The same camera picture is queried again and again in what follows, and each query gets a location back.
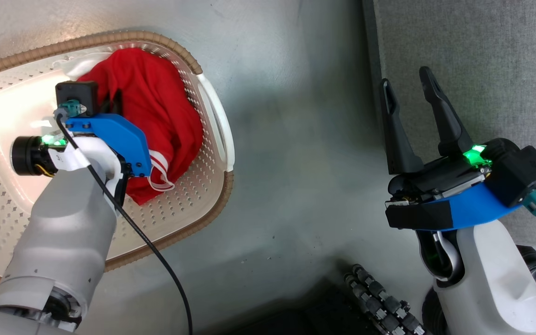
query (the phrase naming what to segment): perforated basket wall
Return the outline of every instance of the perforated basket wall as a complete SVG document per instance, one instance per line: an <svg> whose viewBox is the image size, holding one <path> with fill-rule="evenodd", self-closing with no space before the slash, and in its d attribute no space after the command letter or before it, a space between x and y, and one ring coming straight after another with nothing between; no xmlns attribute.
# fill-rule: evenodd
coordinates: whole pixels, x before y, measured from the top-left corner
<svg viewBox="0 0 536 335"><path fill-rule="evenodd" d="M56 60L127 47L138 47L158 55L178 68L189 101L200 114L204 127L202 149L187 173L176 182L173 191L158 196L142 207L126 199L124 208L128 214L159 248L165 248L199 231L216 218L225 207L233 185L234 147L229 123L212 85L187 50L174 40L151 32L100 34L40 47L0 60L0 101L11 97L11 92L30 91L31 87L38 89L46 80L61 76L60 70L52 66ZM44 102L40 104L47 104L47 109L49 100L50 106L55 106L53 88L51 86L50 90L38 92L39 97L44 97L41 98ZM0 122L23 120L23 104L25 101L18 101L19 107L9 110L0 107ZM6 142L6 138L35 134L14 132L18 131L13 125L0 128L0 274L9 264L13 247L30 221L30 209L36 199L21 189L21 183L25 180L12 176L9 166L11 143ZM29 178L33 178L31 183L41 183L43 187L48 182L43 179L46 178L44 176ZM121 267L149 253L131 227L120 219L107 257L106 270Z"/></svg>

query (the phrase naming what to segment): gray fabric sofa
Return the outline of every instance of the gray fabric sofa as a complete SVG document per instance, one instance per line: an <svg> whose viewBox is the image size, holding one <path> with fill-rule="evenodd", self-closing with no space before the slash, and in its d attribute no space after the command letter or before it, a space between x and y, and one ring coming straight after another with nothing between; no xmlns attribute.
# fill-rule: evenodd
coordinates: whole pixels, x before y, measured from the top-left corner
<svg viewBox="0 0 536 335"><path fill-rule="evenodd" d="M392 82L424 161L438 157L439 139L419 66L432 69L475 142L536 147L536 1L364 0L364 10L372 81ZM526 210L502 221L515 242L536 246Z"/></svg>

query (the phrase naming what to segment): basket handle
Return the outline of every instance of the basket handle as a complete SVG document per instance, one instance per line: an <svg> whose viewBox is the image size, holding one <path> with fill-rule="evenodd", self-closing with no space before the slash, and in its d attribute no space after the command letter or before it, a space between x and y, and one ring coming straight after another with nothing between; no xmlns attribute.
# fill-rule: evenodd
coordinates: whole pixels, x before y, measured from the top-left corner
<svg viewBox="0 0 536 335"><path fill-rule="evenodd" d="M202 103L204 103L207 111L212 111L214 116L210 118L211 126L218 128L218 131L214 132L214 136L217 146L222 145L222 147L219 147L219 155L226 163L226 171L230 172L233 170L235 163L235 145L233 143L233 134L230 131L229 120L210 81L206 79L204 74L198 74L196 77L200 81L198 89L200 90Z"/></svg>

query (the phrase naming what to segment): black cable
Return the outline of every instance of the black cable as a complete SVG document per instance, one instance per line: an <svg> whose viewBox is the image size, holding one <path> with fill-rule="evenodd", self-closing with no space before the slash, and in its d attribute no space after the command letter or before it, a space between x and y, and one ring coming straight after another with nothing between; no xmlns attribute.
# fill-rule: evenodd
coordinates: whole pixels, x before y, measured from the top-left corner
<svg viewBox="0 0 536 335"><path fill-rule="evenodd" d="M66 137L68 142L77 150L78 145L76 144L72 136L68 133L68 131L66 130L66 127L61 122L61 117L62 117L61 114L57 114L57 117L55 119L57 121L57 125L59 126L59 129L61 130L63 135ZM92 165L88 165L88 170L94 177L94 180L96 180L96 184L98 184L100 188L102 188L103 193L109 198L109 200L111 200L111 203L113 203L113 206L115 206L115 208L117 208L119 213L123 215L123 217L127 220L129 225L132 226L132 228L134 229L134 231L136 231L136 233L138 233L138 235L140 235L140 237L146 243L146 245L150 248L150 250L152 250L153 253L158 257L158 260L160 260L160 262L165 267L165 269L167 269L168 273L170 273L171 277L173 278L173 281L175 282L175 285L177 286L177 289L179 290L179 293L181 294L181 298L183 299L183 305L185 305L185 314L187 315L187 318L188 318L188 333L189 335L193 335L194 327L192 324L192 313L191 313L191 310L189 309L189 302L188 302L187 297L185 296L185 291L183 290L183 286L181 286L181 282L179 282L179 278L177 278L177 275L175 274L173 269L171 269L166 259L162 257L161 253L154 246L154 244L150 241L150 239L146 236L146 234L144 234L142 229L140 229L140 227L136 225L136 223L133 221L132 218L129 217L129 215L125 212L125 210L121 207L121 205L117 203L117 200L115 200L115 197L107 189L105 183L102 182L101 178L98 176L98 174L94 170L94 167L92 167Z"/></svg>

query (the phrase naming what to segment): concrete floor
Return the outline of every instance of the concrete floor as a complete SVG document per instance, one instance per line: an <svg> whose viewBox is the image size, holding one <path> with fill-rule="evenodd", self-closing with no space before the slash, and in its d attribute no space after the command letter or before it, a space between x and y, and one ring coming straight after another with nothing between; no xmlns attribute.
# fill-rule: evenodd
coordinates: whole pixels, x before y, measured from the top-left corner
<svg viewBox="0 0 536 335"><path fill-rule="evenodd" d="M389 176L353 0L0 0L0 57L115 29L165 34L198 59L236 146L211 225L162 251L197 334L302 303L361 263L419 315L431 279L409 231L387 225ZM77 333L185 333L157 259L105 274Z"/></svg>

